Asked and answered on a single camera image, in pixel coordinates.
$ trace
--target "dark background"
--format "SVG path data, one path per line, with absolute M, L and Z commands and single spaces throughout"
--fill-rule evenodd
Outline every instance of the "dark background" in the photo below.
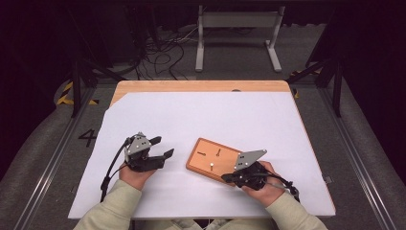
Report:
M 164 30 L 176 31 L 195 23 L 197 17 L 196 6 L 80 5 L 68 10 L 58 13 L 67 19 L 63 22 L 67 23 L 66 28 L 74 29 L 71 36 L 76 38 L 81 54 L 104 67 L 140 58 L 148 29 L 162 26 Z M 332 11 L 329 6 L 287 7 L 282 23 L 284 26 L 327 23 Z M 350 47 L 342 62 L 344 77 L 405 182 L 406 58 L 402 53 L 406 51 L 406 36 L 400 23 L 406 21 L 403 12 L 400 6 L 389 2 L 357 5 L 346 12 L 353 21 L 345 28 L 331 24 L 311 60 L 330 56 L 338 40 L 350 37 Z M 60 30 L 57 26 L 60 25 L 40 3 L 24 0 L 1 3 L 1 177 L 26 138 L 55 109 L 54 94 L 70 78 L 72 53 L 56 33 L 56 29 Z

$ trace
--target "metal stand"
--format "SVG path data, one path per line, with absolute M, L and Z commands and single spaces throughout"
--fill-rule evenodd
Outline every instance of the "metal stand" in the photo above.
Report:
M 284 7 L 280 7 L 279 11 L 266 12 L 203 12 L 203 7 L 199 6 L 198 31 L 199 40 L 197 44 L 196 56 L 196 72 L 203 71 L 203 56 L 204 56 L 204 39 L 203 28 L 215 27 L 272 27 L 272 38 L 266 40 L 265 45 L 271 58 L 275 72 L 282 70 L 278 56 L 275 52 L 275 42 L 282 23 Z

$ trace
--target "sleeve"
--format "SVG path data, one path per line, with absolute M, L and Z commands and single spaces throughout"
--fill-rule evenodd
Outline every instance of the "sleeve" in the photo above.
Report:
M 75 229 L 126 230 L 140 197 L 140 191 L 119 179 L 104 201 L 90 209 Z
M 281 230 L 296 229 L 327 229 L 316 217 L 310 215 L 305 207 L 296 201 L 292 195 L 284 193 L 266 208 Z

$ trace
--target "person's left hand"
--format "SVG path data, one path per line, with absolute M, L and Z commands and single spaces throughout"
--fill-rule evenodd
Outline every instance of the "person's left hand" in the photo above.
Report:
M 139 191 L 143 190 L 146 181 L 156 172 L 156 170 L 148 172 L 135 172 L 132 171 L 128 166 L 124 166 L 125 163 L 121 165 L 122 169 L 120 170 L 119 178 Z

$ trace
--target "gray floor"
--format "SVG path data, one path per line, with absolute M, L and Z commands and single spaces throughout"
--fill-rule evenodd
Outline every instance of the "gray floor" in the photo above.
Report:
M 291 72 L 305 68 L 304 64 L 323 28 L 281 28 L 276 45 L 282 65 L 281 73 L 273 71 L 263 45 L 268 32 L 259 29 L 246 35 L 233 31 L 208 33 L 202 73 L 194 72 L 196 42 L 184 44 L 185 55 L 173 68 L 173 73 L 179 80 L 184 77 L 188 80 L 283 80 Z M 169 54 L 174 62 L 180 57 L 181 50 L 174 48 Z M 159 65 L 159 70 L 167 69 L 172 62 Z M 145 65 L 146 68 L 140 68 L 145 78 L 148 78 L 147 69 L 148 74 L 156 80 L 171 79 L 168 71 L 155 75 L 153 65 L 147 62 Z M 134 72 L 125 76 L 128 79 L 137 79 Z M 406 204 L 403 201 L 406 197 L 405 186 L 395 174 L 347 86 L 343 87 L 342 119 L 338 120 L 331 115 L 329 104 L 326 103 L 326 95 L 331 94 L 329 89 L 317 89 L 312 84 L 312 77 L 301 80 L 292 87 L 299 91 L 296 104 L 322 172 L 333 179 L 327 186 L 337 215 L 333 218 L 323 218 L 326 226 L 329 229 L 395 229 L 389 221 L 387 227 L 382 227 L 384 224 L 377 217 L 382 208 L 373 208 L 371 197 L 375 196 L 368 194 L 368 189 L 373 188 L 380 195 L 394 226 L 397 229 L 406 229 L 406 220 L 403 218 L 406 215 Z M 93 141 L 87 148 L 87 140 L 78 138 L 89 129 L 98 133 L 103 113 L 109 106 L 114 89 L 115 83 L 111 80 L 101 80 L 91 95 L 92 99 L 100 100 L 100 103 L 87 105 L 76 120 L 76 128 L 65 150 L 58 153 L 63 158 L 60 159 L 56 173 L 51 174 L 52 183 L 49 187 L 45 186 L 46 193 L 32 209 L 30 219 L 24 225 L 26 229 L 72 229 L 77 223 L 67 216 L 95 143 Z M 58 105 L 56 111 L 38 126 L 18 152 L 0 184 L 0 229 L 12 229 L 18 222 L 37 181 L 41 181 L 41 175 L 58 148 L 65 128 L 72 123 L 71 112 L 71 105 Z M 349 144 L 343 139 L 337 123 L 344 124 L 373 186 L 363 182 L 364 175 L 357 169 L 359 164 L 351 160 Z

